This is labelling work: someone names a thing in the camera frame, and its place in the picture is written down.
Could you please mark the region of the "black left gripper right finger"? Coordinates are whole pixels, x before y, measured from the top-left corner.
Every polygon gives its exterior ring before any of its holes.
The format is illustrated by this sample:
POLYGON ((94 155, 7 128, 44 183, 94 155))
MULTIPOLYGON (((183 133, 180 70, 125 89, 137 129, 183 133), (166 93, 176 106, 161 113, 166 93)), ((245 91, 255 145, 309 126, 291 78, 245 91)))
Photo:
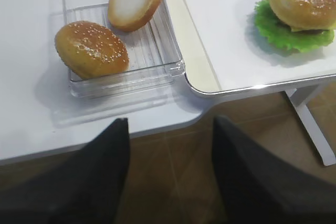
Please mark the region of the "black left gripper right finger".
POLYGON ((212 164, 229 223, 335 223, 335 185, 281 160, 225 116, 213 120, 212 164))

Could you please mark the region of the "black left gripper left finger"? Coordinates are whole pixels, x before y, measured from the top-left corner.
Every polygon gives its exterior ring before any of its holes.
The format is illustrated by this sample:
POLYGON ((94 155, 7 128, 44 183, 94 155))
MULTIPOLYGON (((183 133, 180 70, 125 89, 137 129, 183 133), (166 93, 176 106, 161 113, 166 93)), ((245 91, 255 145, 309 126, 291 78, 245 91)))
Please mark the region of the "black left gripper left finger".
POLYGON ((130 163, 128 119, 58 166, 1 192, 1 223, 113 223, 130 163))

